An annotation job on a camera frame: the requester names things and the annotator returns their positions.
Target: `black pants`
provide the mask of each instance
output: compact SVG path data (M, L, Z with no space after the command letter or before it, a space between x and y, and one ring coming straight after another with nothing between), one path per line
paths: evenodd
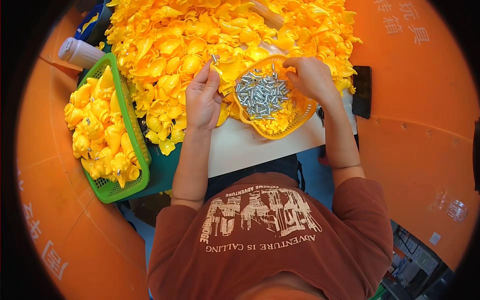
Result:
M305 180L303 179L301 164L297 160L297 155L292 154L286 157L267 161L265 163L248 167L245 169L233 171L231 173L215 176L208 179L207 192L205 194L205 202L210 198L226 189L228 186L254 173L278 172L287 175L295 180L300 186L298 171L301 176L301 189L305 190Z

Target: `floor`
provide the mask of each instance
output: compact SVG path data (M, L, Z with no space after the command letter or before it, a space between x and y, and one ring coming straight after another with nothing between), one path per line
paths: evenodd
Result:
M331 210L334 192L332 170L330 167L318 163L317 157L319 153L320 147L312 148L297 153L297 159L302 164L303 177L305 179L305 192ZM145 240L145 255L148 266L155 228L136 218L133 212L126 209L124 206L121 206L120 211L125 219L135 225L138 234L140 234Z

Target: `orange partition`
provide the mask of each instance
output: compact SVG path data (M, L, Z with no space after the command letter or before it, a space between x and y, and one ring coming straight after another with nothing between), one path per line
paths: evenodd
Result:
M383 185L390 217L455 269L479 208L471 162L479 107L468 66L425 0L348 0L346 8L358 13L355 35L364 42L351 62L373 71L372 118L358 120L365 173ZM70 11L52 32L21 103L16 153L25 221L66 298L146 299L144 241L113 204L95 197L72 155L63 108L78 69L56 55L76 18ZM468 206L463 222L431 208L439 188Z

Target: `t-shirt sleeve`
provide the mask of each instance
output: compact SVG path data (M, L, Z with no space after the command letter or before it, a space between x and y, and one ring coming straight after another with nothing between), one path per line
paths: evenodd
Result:
M354 177L335 190L333 213L350 230L339 237L372 284L378 284L392 262L393 233L382 186Z
M163 208L156 217L150 262L148 263L147 284L155 297L168 263L178 244L187 232L197 212L191 207L174 205Z

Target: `black smartphone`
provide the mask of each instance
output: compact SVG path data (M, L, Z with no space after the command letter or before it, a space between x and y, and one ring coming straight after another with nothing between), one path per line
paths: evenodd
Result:
M357 75L353 75L352 112L356 116L370 119L372 110L372 68L369 66L353 66Z

